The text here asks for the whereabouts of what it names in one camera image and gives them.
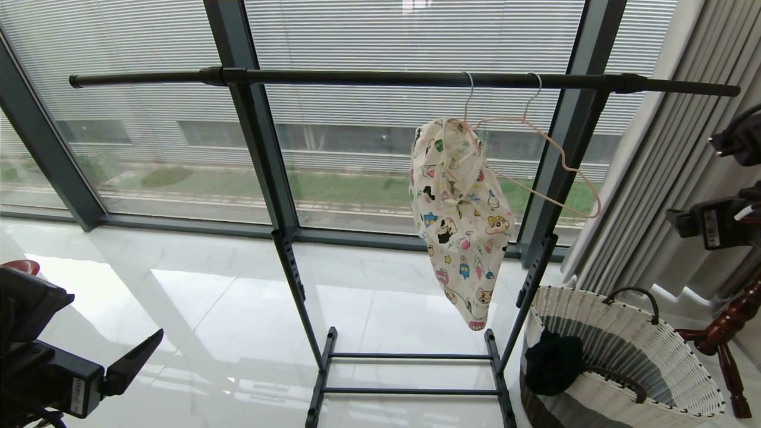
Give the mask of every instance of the red object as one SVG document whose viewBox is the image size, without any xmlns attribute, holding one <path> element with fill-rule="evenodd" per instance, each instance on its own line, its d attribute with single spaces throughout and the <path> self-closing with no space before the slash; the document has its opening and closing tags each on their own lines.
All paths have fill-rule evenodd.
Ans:
<svg viewBox="0 0 761 428">
<path fill-rule="evenodd" d="M 729 352 L 727 343 L 742 330 L 745 323 L 752 320 L 761 308 L 761 274 L 756 275 L 743 295 L 730 302 L 705 330 L 677 330 L 684 340 L 694 340 L 695 348 L 705 355 L 718 353 L 719 366 L 724 374 L 724 383 L 731 393 L 734 416 L 740 419 L 752 417 L 750 405 L 743 396 L 743 380 L 737 371 L 737 364 Z"/>
<path fill-rule="evenodd" d="M 40 264 L 34 260 L 13 260 L 3 263 L 0 266 L 12 267 L 21 272 L 30 273 L 36 276 L 40 272 Z"/>
</svg>

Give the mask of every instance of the laundry basket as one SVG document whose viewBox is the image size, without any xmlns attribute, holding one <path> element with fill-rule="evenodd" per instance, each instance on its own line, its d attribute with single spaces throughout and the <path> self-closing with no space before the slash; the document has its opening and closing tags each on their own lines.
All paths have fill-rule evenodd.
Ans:
<svg viewBox="0 0 761 428">
<path fill-rule="evenodd" d="M 646 294 L 654 314 L 613 301 L 627 289 Z M 620 376 L 584 372 L 561 394 L 534 394 L 525 382 L 525 351 L 545 329 L 580 337 L 587 366 Z M 658 318 L 655 299 L 643 289 L 619 289 L 606 297 L 540 287 L 527 317 L 520 384 L 521 402 L 534 427 L 689 427 L 724 413 L 716 383 L 682 337 Z M 647 395 L 640 403 L 639 386 Z"/>
</svg>

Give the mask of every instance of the cartoon print shirt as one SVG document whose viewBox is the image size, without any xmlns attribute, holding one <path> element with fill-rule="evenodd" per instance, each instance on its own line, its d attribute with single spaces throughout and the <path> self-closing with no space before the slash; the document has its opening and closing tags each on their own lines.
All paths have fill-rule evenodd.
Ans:
<svg viewBox="0 0 761 428">
<path fill-rule="evenodd" d="M 444 294 L 472 330 L 482 330 L 515 227 L 482 143 L 465 122 L 436 119 L 416 130 L 409 197 Z"/>
</svg>

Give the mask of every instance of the brown handle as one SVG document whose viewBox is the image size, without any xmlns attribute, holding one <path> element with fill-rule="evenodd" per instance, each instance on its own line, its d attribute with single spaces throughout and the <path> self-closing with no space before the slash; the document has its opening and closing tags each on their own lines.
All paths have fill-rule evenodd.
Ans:
<svg viewBox="0 0 761 428">
<path fill-rule="evenodd" d="M 651 319 L 651 323 L 653 325 L 658 325 L 658 303 L 655 301 L 655 297 L 646 289 L 638 289 L 637 287 L 623 287 L 622 289 L 617 289 L 616 291 L 610 293 L 605 300 L 603 300 L 603 303 L 606 305 L 610 305 L 613 302 L 613 297 L 622 292 L 622 291 L 639 291 L 640 293 L 646 295 L 648 299 L 650 299 L 650 303 L 653 305 L 653 318 Z"/>
<path fill-rule="evenodd" d="M 605 369 L 603 367 L 599 366 L 587 366 L 588 372 L 596 372 L 599 373 L 606 378 L 612 378 L 622 383 L 627 383 L 629 386 L 632 387 L 635 394 L 637 394 L 637 399 L 635 400 L 635 403 L 642 404 L 645 402 L 645 399 L 648 397 L 648 393 L 645 391 L 645 389 L 640 385 L 639 383 L 635 382 L 633 379 L 626 377 L 620 373 L 616 373 L 613 370 Z"/>
</svg>

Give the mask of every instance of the gray curtain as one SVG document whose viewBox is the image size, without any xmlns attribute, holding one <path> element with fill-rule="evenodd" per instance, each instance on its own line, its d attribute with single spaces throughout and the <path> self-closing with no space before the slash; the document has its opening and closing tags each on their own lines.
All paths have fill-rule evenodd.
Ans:
<svg viewBox="0 0 761 428">
<path fill-rule="evenodd" d="M 690 2 L 692 15 L 680 14 L 680 6 L 659 59 L 674 61 L 665 78 L 743 91 L 735 98 L 645 98 L 613 160 L 611 170 L 618 170 L 603 185 L 604 214 L 587 223 L 562 265 L 564 280 L 574 278 L 579 288 L 607 293 L 658 284 L 674 295 L 689 287 L 704 299 L 720 299 L 743 282 L 743 270 L 761 264 L 761 251 L 749 247 L 705 251 L 699 238 L 680 238 L 664 217 L 666 209 L 734 195 L 761 180 L 761 168 L 719 158 L 706 142 L 761 100 L 761 2 Z M 679 32 L 689 36 L 670 38 Z M 669 43 L 681 43 L 681 51 Z"/>
</svg>

